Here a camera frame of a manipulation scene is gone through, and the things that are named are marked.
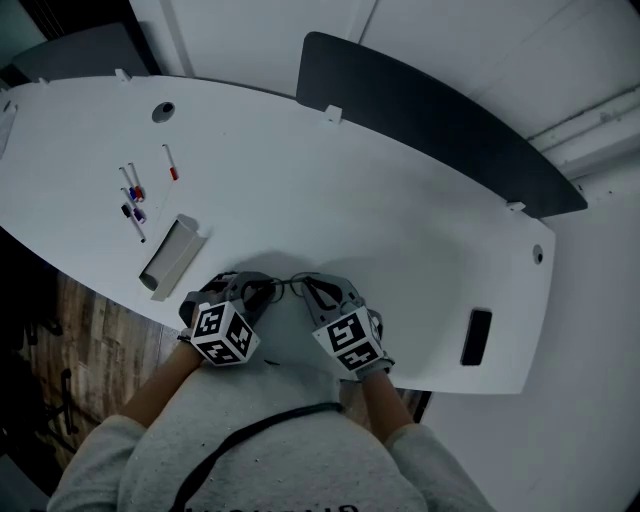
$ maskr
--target red marker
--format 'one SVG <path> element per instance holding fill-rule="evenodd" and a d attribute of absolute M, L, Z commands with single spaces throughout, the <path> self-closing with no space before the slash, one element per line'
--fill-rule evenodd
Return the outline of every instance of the red marker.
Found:
<path fill-rule="evenodd" d="M 173 178 L 173 181 L 176 181 L 178 179 L 178 173 L 176 172 L 176 166 L 173 163 L 173 158 L 171 158 L 171 153 L 169 153 L 169 146 L 163 144 L 162 147 L 164 148 L 164 152 L 167 154 L 167 160 L 169 161 L 169 172 L 171 173 L 171 177 Z"/>

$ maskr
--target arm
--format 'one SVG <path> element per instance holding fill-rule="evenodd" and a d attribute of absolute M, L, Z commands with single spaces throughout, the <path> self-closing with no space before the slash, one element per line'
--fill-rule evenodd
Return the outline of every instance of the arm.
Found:
<path fill-rule="evenodd" d="M 120 478 L 138 441 L 202 357 L 179 343 L 120 414 L 107 418 L 85 439 L 62 475 L 47 510 L 116 510 Z"/>
<path fill-rule="evenodd" d="M 362 382 L 371 429 L 402 475 L 422 494 L 429 510 L 493 509 L 453 455 L 431 430 L 416 425 L 384 371 Z"/>
<path fill-rule="evenodd" d="M 413 425 L 413 418 L 384 371 L 365 377 L 362 390 L 371 430 L 381 443 L 405 425 Z"/>
<path fill-rule="evenodd" d="M 148 428 L 202 360 L 202 356 L 191 345 L 178 343 L 169 359 L 136 391 L 122 408 L 120 415 Z"/>

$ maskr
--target marker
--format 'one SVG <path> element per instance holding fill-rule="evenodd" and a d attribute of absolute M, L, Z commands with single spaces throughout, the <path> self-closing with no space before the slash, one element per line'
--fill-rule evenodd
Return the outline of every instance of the marker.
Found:
<path fill-rule="evenodd" d="M 122 208 L 122 213 L 124 213 L 124 216 L 126 218 L 128 218 L 128 219 L 131 219 L 131 222 L 133 223 L 133 227 L 136 228 L 136 231 L 138 232 L 138 235 L 140 235 L 140 242 L 145 243 L 147 241 L 147 239 L 144 237 L 144 233 L 140 229 L 140 226 L 138 226 L 138 223 L 136 222 L 136 219 L 134 219 L 131 216 L 131 210 L 129 210 L 129 207 L 126 204 L 123 204 L 121 206 L 121 208 Z"/>
<path fill-rule="evenodd" d="M 176 166 L 173 163 L 173 158 L 171 158 L 171 153 L 169 153 L 169 146 L 163 144 L 164 152 L 167 154 L 167 160 L 169 161 L 169 172 L 171 173 L 171 177 L 173 181 L 178 179 L 178 173 L 176 172 Z"/>
<path fill-rule="evenodd" d="M 136 172 L 136 168 L 133 166 L 133 162 L 129 162 L 129 169 L 131 169 L 131 176 L 133 176 L 133 189 L 136 192 L 136 197 L 138 201 L 144 201 L 144 195 L 142 194 L 142 189 L 140 188 L 140 178 L 138 178 L 138 173 Z"/>
<path fill-rule="evenodd" d="M 124 194 L 124 197 L 127 198 L 127 201 L 129 201 L 131 203 L 131 208 L 133 208 L 133 215 L 136 218 L 136 220 L 140 223 L 140 224 L 144 224 L 144 222 L 147 220 L 144 218 L 144 215 L 142 215 L 142 212 L 140 210 L 138 210 L 138 208 L 136 208 L 136 203 L 134 203 L 132 201 L 132 199 L 129 197 L 129 194 L 127 194 L 127 189 L 122 187 L 120 190 L 122 190 L 122 193 Z"/>
<path fill-rule="evenodd" d="M 127 174 L 127 171 L 124 170 L 124 167 L 120 167 L 120 170 L 122 171 L 122 174 L 124 174 L 124 179 L 127 180 L 127 183 L 129 184 L 129 195 L 131 196 L 131 199 L 135 201 L 137 196 L 136 191 L 133 188 L 133 183 L 131 183 L 129 175 Z"/>

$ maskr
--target black cord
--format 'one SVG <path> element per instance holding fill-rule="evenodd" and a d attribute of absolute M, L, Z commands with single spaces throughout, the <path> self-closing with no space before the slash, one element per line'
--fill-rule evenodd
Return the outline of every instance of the black cord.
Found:
<path fill-rule="evenodd" d="M 313 276 L 319 273 L 320 272 L 298 272 L 297 274 L 292 275 L 291 279 L 287 281 L 287 283 L 289 284 L 289 288 L 291 288 L 291 291 L 296 297 L 303 297 L 302 292 L 301 293 L 296 292 L 296 289 L 293 287 L 293 284 L 303 283 L 307 276 Z"/>
<path fill-rule="evenodd" d="M 185 478 L 180 489 L 178 489 L 178 494 L 176 494 L 176 499 L 173 502 L 170 512 L 184 511 L 187 501 L 189 501 L 198 489 L 200 489 L 218 459 L 234 446 L 237 446 L 243 441 L 246 441 L 247 439 L 259 434 L 269 427 L 277 425 L 278 423 L 325 411 L 341 412 L 342 406 L 337 402 L 325 402 L 316 405 L 309 405 L 307 407 L 299 407 L 298 409 L 274 414 L 273 416 L 269 416 L 268 418 L 241 428 L 240 430 L 236 430 L 233 434 L 222 441 L 222 444 L 220 444 L 220 446 L 218 446 L 211 455 L 204 459 L 195 467 L 195 469 L 193 469 L 193 471 L 191 471 L 191 473 L 189 473 L 189 476 Z"/>
<path fill-rule="evenodd" d="M 242 290 L 242 301 L 245 301 L 245 293 L 249 288 L 255 288 L 257 290 L 265 286 L 281 287 L 282 291 L 280 293 L 280 296 L 271 300 L 271 304 L 276 304 L 282 300 L 282 297 L 284 297 L 284 286 L 287 284 L 296 297 L 303 297 L 302 293 L 297 292 L 293 285 L 295 283 L 304 283 L 307 276 L 312 276 L 315 274 L 319 274 L 319 272 L 298 272 L 286 281 L 278 279 L 277 277 L 272 277 L 271 279 L 265 279 L 263 281 L 249 281 L 245 284 L 244 289 Z"/>

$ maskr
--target gray sweatshirt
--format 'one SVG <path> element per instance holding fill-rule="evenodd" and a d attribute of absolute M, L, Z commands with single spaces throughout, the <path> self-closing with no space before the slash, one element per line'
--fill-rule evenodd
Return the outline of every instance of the gray sweatshirt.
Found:
<path fill-rule="evenodd" d="M 50 512 L 168 511 L 187 475 L 233 431 L 337 398 L 311 368 L 194 372 L 149 429 L 112 416 L 87 437 Z M 226 452 L 187 503 L 193 512 L 493 510 L 453 456 L 421 425 L 385 446 L 337 412 L 275 425 Z"/>

